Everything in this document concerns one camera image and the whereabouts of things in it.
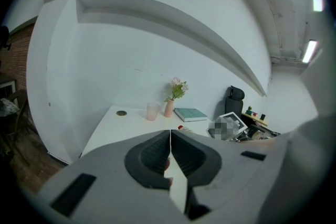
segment green book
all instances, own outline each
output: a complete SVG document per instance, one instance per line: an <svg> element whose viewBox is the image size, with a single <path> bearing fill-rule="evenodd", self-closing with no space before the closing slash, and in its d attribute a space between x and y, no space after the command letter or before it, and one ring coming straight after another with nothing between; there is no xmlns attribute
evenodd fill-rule
<svg viewBox="0 0 336 224"><path fill-rule="evenodd" d="M205 121L208 117L198 109L175 109L182 121Z"/></svg>

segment pink flower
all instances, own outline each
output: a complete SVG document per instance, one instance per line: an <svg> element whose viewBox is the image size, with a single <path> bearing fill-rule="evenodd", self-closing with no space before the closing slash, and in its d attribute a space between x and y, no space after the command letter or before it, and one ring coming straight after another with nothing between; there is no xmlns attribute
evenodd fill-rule
<svg viewBox="0 0 336 224"><path fill-rule="evenodd" d="M181 84L181 80L178 77L173 78L171 85L172 86L176 86L176 85L180 85Z"/></svg>
<svg viewBox="0 0 336 224"><path fill-rule="evenodd" d="M189 90L189 87L188 87L188 85L187 85L187 83L182 83L182 91L187 91L187 90Z"/></svg>

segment black office chair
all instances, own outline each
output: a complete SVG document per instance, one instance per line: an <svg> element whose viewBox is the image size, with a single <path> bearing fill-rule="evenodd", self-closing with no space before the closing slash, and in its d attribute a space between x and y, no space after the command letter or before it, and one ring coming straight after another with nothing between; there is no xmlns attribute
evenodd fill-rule
<svg viewBox="0 0 336 224"><path fill-rule="evenodd" d="M261 126L257 126L255 121L242 115L244 92L236 87L231 86L230 95L225 100L225 113L234 112L248 127L247 134L241 134L237 139L240 141L251 140L256 131L266 133L267 130Z"/></svg>

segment black slot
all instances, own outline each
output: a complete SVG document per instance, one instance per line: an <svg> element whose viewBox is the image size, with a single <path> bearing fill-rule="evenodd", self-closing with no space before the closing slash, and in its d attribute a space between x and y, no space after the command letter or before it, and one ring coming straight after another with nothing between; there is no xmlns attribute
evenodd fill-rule
<svg viewBox="0 0 336 224"><path fill-rule="evenodd" d="M169 189L169 179L164 178L164 168L170 153L170 131L131 148L125 156L127 172L146 188Z"/></svg>
<svg viewBox="0 0 336 224"><path fill-rule="evenodd" d="M92 175L79 175L50 206L69 217L95 180L96 177Z"/></svg>
<svg viewBox="0 0 336 224"><path fill-rule="evenodd" d="M191 187L209 184L222 166L220 155L177 130L172 130L172 153Z"/></svg>
<svg viewBox="0 0 336 224"><path fill-rule="evenodd" d="M255 153L251 151L244 151L241 153L241 156L245 156L251 159L257 159L259 161L263 161L266 158L265 154Z"/></svg>

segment wooden floor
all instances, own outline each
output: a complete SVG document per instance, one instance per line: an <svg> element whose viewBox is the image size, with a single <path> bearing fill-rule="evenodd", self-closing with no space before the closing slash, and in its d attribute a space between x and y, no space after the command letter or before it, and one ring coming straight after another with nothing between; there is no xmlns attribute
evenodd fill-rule
<svg viewBox="0 0 336 224"><path fill-rule="evenodd" d="M29 130L29 134L26 130L20 132L16 145L30 165L25 163L15 148L14 156L9 164L16 175L17 183L33 193L37 193L53 174L64 167L50 158L40 137L31 130Z"/></svg>

